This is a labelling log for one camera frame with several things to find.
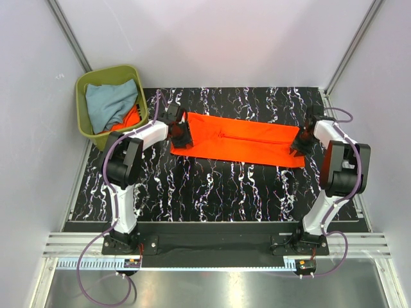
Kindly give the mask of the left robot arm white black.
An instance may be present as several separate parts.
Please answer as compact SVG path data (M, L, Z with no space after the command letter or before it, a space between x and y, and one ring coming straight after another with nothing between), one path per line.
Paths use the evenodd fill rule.
M193 146L188 111L171 103L161 116L126 133L111 132L101 158L101 175L110 192L112 221L103 236L108 247L125 254L139 245L137 218L134 214L134 187L139 179L143 151L169 139L178 149Z

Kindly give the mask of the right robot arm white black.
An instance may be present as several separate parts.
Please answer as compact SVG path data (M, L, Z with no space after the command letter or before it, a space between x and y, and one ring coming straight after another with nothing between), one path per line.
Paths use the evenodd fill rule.
M320 170L320 194L288 243L299 254L326 243L327 229L339 210L367 185L371 147L350 138L340 121L325 115L325 108L310 105L304 125L290 146L294 157L308 155L316 143L326 148Z

